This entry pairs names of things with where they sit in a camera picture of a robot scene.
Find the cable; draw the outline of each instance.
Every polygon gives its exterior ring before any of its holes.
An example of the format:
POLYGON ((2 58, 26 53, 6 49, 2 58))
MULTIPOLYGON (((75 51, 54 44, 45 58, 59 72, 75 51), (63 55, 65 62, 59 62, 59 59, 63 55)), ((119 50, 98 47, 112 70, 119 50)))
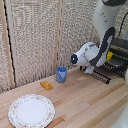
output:
POLYGON ((124 20, 125 20, 125 17, 127 16, 127 14, 128 14, 128 12, 125 13, 125 15, 124 15, 124 18, 123 18, 122 23, 121 23, 121 27, 120 27, 119 35, 117 36, 117 38, 120 36, 121 29, 122 29, 122 26, 123 26, 123 23, 124 23, 124 20))

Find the plate rim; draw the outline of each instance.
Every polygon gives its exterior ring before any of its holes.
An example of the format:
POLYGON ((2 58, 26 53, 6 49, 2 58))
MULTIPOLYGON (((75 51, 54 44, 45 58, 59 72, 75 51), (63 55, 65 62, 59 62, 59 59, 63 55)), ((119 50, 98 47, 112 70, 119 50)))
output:
POLYGON ((17 126, 13 123, 13 121, 11 120, 10 111, 11 111, 12 106, 13 106, 20 98, 25 97, 25 96, 40 96, 40 97, 42 97, 42 98, 46 98, 46 99, 51 103, 51 105, 52 105, 52 107, 53 107, 53 116, 52 116, 51 120, 50 120, 45 126, 43 126, 43 127, 41 127, 41 128, 45 128, 46 126, 48 126, 48 125, 52 122, 52 120, 53 120, 53 118, 54 118, 54 116, 55 116, 55 107, 54 107, 53 103, 52 103, 47 97, 42 96, 42 95, 37 95, 37 94, 24 95, 24 96, 19 97, 19 98, 16 99, 15 101, 13 101, 13 103, 12 103, 11 106, 9 107, 9 111, 8 111, 8 118, 9 118, 9 121, 12 123, 12 125, 15 126, 16 128, 21 128, 21 127, 17 127, 17 126))

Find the wood grain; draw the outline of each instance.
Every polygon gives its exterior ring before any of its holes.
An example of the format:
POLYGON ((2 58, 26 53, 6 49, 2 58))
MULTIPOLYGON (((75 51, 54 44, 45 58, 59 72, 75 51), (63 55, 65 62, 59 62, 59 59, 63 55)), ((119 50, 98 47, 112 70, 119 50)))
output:
POLYGON ((53 75, 1 94, 0 128, 14 128, 8 119, 9 107, 28 94, 42 95, 53 102, 55 117, 47 128, 109 128, 128 101, 128 85, 124 78, 103 72, 113 76, 108 85, 73 68, 67 72, 65 83, 58 83, 53 75), (53 89, 45 90, 41 81, 48 81, 53 89))

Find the wooden table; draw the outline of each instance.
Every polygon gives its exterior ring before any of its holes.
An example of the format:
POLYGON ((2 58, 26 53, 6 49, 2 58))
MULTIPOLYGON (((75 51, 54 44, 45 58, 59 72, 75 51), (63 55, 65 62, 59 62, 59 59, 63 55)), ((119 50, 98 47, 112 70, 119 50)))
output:
POLYGON ((8 119, 9 107, 28 94, 42 95, 53 102, 55 117, 47 128, 109 128, 128 101, 128 85, 124 78, 106 74, 112 78, 109 85, 74 68, 67 72, 65 83, 56 82, 53 75, 1 94, 0 128, 14 128, 8 119), (52 84, 52 90, 40 86, 44 80, 52 84))

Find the orange object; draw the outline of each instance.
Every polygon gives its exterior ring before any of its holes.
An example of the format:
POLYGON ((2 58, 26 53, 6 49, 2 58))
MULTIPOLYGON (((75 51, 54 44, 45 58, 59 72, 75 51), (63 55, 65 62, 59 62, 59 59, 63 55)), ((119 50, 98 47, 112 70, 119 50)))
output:
POLYGON ((40 82, 40 85, 44 87, 46 90, 53 89, 53 86, 49 84, 47 81, 40 82))

